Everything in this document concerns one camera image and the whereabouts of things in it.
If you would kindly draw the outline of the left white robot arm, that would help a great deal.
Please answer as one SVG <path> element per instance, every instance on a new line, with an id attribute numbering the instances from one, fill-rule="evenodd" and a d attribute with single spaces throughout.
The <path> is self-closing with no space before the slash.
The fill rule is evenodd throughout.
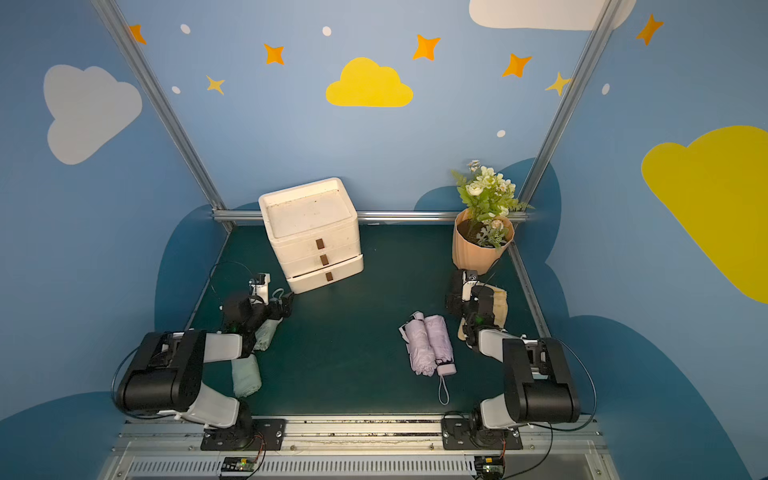
<path id="1" fill-rule="evenodd" d="M 281 289 L 266 299 L 232 297 L 217 332 L 154 332 L 127 355 L 111 381 L 111 396 L 123 414 L 139 420 L 172 417 L 204 426 L 204 451 L 275 449 L 257 425 L 246 398 L 262 387 L 256 353 L 266 350 L 277 326 L 292 314 L 294 295 Z M 233 394 L 203 381 L 204 366 L 229 361 Z"/>

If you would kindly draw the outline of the white three-drawer cabinet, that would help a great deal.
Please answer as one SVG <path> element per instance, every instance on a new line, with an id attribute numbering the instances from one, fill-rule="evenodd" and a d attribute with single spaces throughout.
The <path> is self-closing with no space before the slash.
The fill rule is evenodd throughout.
<path id="1" fill-rule="evenodd" d="M 357 211 L 338 178 L 259 198 L 268 239 L 290 290 L 305 293 L 364 269 Z"/>

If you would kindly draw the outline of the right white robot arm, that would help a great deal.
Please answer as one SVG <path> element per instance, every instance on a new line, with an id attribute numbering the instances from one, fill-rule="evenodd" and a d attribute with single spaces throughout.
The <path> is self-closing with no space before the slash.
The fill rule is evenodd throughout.
<path id="1" fill-rule="evenodd" d="M 458 270 L 446 296 L 467 347 L 502 365 L 502 393 L 481 401 L 469 418 L 470 438 L 482 448 L 504 441 L 521 425 L 575 423 L 581 415 L 564 345 L 550 337 L 515 336 L 498 326 L 494 294 L 476 271 Z"/>

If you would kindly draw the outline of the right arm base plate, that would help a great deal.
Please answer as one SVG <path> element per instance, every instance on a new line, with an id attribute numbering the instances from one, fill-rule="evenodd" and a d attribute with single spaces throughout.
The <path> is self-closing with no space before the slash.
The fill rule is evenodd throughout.
<path id="1" fill-rule="evenodd" d="M 440 420 L 441 437 L 445 450 L 522 450 L 517 430 L 486 429 L 473 420 L 448 416 Z"/>

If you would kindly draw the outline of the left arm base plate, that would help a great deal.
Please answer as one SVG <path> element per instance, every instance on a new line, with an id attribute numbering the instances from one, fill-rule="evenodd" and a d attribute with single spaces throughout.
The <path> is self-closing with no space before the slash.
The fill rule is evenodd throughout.
<path id="1" fill-rule="evenodd" d="M 205 429 L 202 451 L 278 451 L 282 448 L 287 421 L 280 418 L 253 418 L 226 428 Z"/>

